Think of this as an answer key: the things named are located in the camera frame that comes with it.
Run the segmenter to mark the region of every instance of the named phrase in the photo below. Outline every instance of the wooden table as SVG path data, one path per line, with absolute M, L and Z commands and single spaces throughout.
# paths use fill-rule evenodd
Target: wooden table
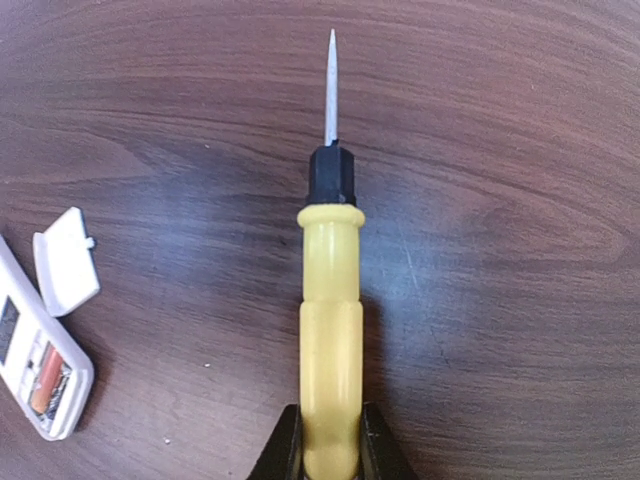
M 636 479 L 636 1 L 0 2 L 0 228 L 76 205 L 97 381 L 2 479 L 244 479 L 297 397 L 329 29 L 357 156 L 365 395 L 423 478 Z

